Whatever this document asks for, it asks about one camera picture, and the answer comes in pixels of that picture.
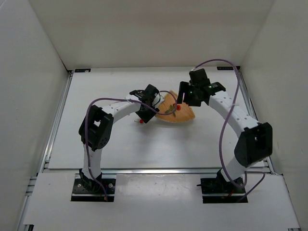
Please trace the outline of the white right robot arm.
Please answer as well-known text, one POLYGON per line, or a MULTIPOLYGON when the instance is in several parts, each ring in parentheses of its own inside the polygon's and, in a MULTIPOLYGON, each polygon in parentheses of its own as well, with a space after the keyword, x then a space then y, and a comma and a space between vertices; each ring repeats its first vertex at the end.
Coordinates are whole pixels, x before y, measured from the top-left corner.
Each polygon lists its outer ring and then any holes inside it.
POLYGON ((222 169, 217 173, 217 180, 222 184, 230 183, 241 188, 236 179, 255 163, 272 155, 272 126, 268 122, 260 123, 249 116, 235 104, 234 98, 228 95, 220 83, 199 87, 182 81, 178 103, 182 102, 189 106, 200 106, 205 102, 224 118, 222 129, 230 125, 238 137, 234 157, 228 164, 221 162, 222 169))

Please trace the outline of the cherry sprig with leaves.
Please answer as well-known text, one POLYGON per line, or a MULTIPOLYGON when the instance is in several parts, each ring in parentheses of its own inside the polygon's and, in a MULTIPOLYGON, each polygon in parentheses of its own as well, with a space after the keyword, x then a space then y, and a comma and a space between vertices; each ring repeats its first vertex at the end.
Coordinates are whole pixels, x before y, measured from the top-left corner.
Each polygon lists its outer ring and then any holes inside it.
POLYGON ((168 113, 173 112, 172 115, 173 115, 174 117, 176 117, 175 111, 179 111, 180 109, 181 109, 181 105, 180 105, 180 104, 177 104, 177 105, 172 104, 172 105, 170 105, 169 108, 165 111, 165 114, 168 114, 168 113))

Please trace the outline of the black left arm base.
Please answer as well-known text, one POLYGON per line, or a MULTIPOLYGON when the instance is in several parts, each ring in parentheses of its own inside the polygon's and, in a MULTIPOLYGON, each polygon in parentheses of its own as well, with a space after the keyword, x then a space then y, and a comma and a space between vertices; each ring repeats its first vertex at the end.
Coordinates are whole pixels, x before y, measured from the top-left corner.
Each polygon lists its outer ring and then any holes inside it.
POLYGON ((115 199, 116 178, 103 178, 101 185, 90 179, 82 179, 79 174, 75 175, 72 187, 72 202, 113 202, 115 199))

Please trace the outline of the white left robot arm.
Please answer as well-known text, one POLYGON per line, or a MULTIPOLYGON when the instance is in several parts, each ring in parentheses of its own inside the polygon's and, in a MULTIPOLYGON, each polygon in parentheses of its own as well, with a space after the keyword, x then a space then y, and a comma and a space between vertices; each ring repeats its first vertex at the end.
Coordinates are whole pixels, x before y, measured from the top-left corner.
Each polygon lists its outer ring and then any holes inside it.
POLYGON ((79 128, 84 148, 84 164, 79 170, 82 186, 90 193, 106 193, 101 173, 102 149, 110 140, 113 124, 136 113, 143 122, 150 121, 159 112, 162 102, 159 90, 149 84, 144 90, 133 90, 124 99, 111 99, 112 104, 104 107, 91 103, 79 128))

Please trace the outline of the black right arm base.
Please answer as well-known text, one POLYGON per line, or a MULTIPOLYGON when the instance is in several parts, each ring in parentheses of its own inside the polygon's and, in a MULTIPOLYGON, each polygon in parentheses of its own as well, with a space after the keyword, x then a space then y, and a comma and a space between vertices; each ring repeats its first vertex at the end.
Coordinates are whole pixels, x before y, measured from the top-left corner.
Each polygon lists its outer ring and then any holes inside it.
POLYGON ((219 184, 216 178, 201 178, 197 187, 201 188, 203 204, 248 203, 245 188, 237 188, 232 183, 219 184))

